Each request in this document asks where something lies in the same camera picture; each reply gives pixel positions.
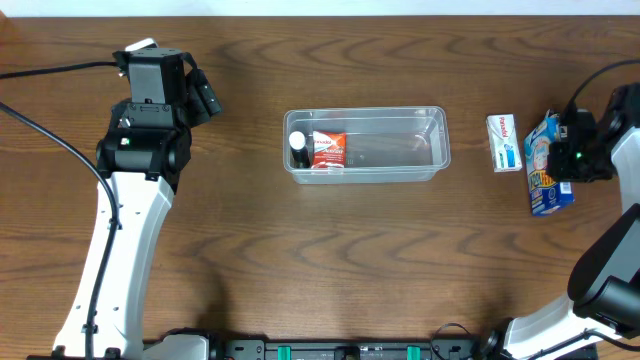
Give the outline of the blue Kool Fever box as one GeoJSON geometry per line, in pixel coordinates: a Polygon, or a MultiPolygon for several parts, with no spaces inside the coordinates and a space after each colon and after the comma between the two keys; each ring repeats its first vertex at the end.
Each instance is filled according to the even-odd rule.
{"type": "Polygon", "coordinates": [[[548,110],[544,119],[524,139],[525,166],[531,213],[548,216],[575,201],[572,185],[547,174],[550,145],[559,140],[559,114],[548,110]]]}

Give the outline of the white Panadol box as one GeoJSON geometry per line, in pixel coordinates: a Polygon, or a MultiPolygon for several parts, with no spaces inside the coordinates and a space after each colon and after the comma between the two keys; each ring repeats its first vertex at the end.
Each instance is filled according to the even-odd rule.
{"type": "Polygon", "coordinates": [[[495,172],[522,169],[515,118],[513,114],[489,115],[486,119],[489,145],[495,172]]]}

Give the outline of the black bottle white cap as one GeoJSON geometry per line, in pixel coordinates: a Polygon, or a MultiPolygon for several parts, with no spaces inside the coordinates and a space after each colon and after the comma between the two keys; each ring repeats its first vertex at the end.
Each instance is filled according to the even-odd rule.
{"type": "Polygon", "coordinates": [[[294,131],[289,135],[288,140],[294,165],[297,168],[310,168],[311,162],[306,135],[300,131],[294,131]]]}

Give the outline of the red Panadol box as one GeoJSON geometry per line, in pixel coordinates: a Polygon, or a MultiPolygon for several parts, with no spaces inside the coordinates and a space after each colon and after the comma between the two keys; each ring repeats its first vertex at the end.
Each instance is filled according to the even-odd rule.
{"type": "Polygon", "coordinates": [[[312,169],[344,168],[346,164],[346,134],[313,132],[312,169]]]}

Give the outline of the clear plastic container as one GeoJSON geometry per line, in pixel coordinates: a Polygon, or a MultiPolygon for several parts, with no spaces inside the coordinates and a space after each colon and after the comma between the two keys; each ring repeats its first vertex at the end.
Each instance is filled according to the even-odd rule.
{"type": "Polygon", "coordinates": [[[430,180],[449,166],[445,111],[438,106],[291,110],[283,120],[283,165],[299,184],[392,183],[430,180]],[[345,133],[344,168],[297,168],[289,135],[306,135],[313,159],[313,132],[345,133]]]}

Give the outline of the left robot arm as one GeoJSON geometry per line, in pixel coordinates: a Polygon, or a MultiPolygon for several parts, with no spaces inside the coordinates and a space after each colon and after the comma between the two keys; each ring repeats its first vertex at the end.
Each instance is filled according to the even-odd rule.
{"type": "Polygon", "coordinates": [[[191,158],[191,130],[221,106],[187,52],[139,43],[114,57],[131,96],[112,108],[97,144],[92,240],[72,309],[49,356],[210,359],[214,340],[200,330],[173,330],[146,344],[143,312],[158,235],[191,158]]]}

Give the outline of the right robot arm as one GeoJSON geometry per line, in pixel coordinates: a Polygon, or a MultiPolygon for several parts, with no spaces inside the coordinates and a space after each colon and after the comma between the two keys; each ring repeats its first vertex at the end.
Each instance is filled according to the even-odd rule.
{"type": "Polygon", "coordinates": [[[618,177],[622,214],[578,260],[566,295],[494,330],[479,358],[594,359],[599,341],[638,351],[630,342],[639,335],[638,84],[616,88],[600,120],[569,103],[547,172],[561,182],[618,177]]]}

